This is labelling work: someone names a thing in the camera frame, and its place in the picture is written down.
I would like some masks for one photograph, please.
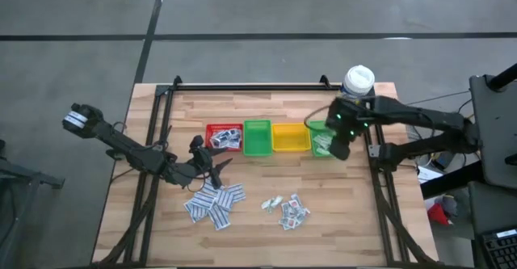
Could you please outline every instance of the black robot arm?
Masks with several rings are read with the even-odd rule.
[[[396,170],[405,158],[449,150],[453,153],[473,153],[478,149],[477,129],[470,120],[454,112],[442,112],[409,107],[385,96],[372,96],[354,102],[336,98],[329,107],[326,126],[336,132],[330,152],[346,160],[350,153],[348,145],[372,124],[409,124],[431,128],[430,138],[404,145],[387,143],[368,147],[368,152],[377,158],[378,168]],[[443,131],[434,136],[434,131]]]
[[[129,165],[141,172],[160,176],[168,183],[185,187],[193,179],[210,177],[215,188],[221,186],[219,174],[231,159],[213,167],[212,156],[225,152],[225,149],[207,149],[203,147],[203,138],[196,136],[190,144],[189,152],[193,158],[186,163],[176,163],[178,157],[166,152],[166,143],[157,142],[143,146],[114,129],[106,122],[103,113],[92,106],[74,103],[72,111],[63,119],[63,128],[83,138],[97,138],[112,147],[107,154],[116,159],[116,154],[123,154]]]

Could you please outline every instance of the wooden tabletop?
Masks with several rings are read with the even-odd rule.
[[[125,133],[144,144],[155,84],[137,84],[129,106]],[[376,83],[378,95],[397,97],[391,82]],[[270,119],[272,123],[300,123],[314,109],[328,105],[335,91],[185,91],[175,92],[170,117],[169,151],[183,162],[191,157],[188,144],[203,135],[207,124],[242,123]],[[155,140],[158,139],[161,111]],[[326,111],[315,120],[325,119]],[[383,127],[387,142],[404,143],[401,124]],[[274,153],[247,158],[227,152],[214,162],[233,161],[223,170],[224,185],[243,183],[246,200],[229,214],[231,226],[214,229],[209,218],[193,224],[183,204],[192,197],[187,189],[161,182],[149,247],[149,266],[359,266],[385,265],[376,203],[363,138],[351,144],[346,161],[315,158],[312,152]],[[116,164],[114,175],[128,169]],[[137,186],[137,172],[118,178],[109,189],[94,261],[102,259],[128,228]],[[399,167],[394,182],[402,221],[415,241],[437,259],[417,175]],[[200,186],[191,185],[192,190]],[[298,193],[311,214],[289,231],[278,225],[281,209],[268,214],[260,204],[273,196]],[[392,237],[393,248],[397,247]],[[140,252],[137,236],[135,255]]]

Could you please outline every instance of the yellow basket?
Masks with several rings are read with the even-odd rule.
[[[273,124],[273,150],[300,152],[310,150],[309,130],[300,124]]]

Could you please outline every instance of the keyboard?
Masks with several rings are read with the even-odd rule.
[[[484,234],[482,242],[490,268],[517,268],[517,229]]]

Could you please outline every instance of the red object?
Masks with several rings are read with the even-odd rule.
[[[427,215],[431,221],[436,221],[442,225],[449,225],[441,204],[434,204],[431,206],[431,208],[429,208],[427,211]]]
[[[241,131],[241,145],[240,145],[239,149],[228,148],[227,151],[229,151],[229,152],[241,151],[242,150],[242,140],[243,140],[242,138],[244,138],[244,133],[242,132],[244,127],[242,124],[207,124],[207,132],[204,136],[204,141],[205,141],[206,146],[212,148],[212,143],[210,142],[210,138],[212,137],[213,134],[220,132],[220,131],[232,129],[232,128],[236,128]]]

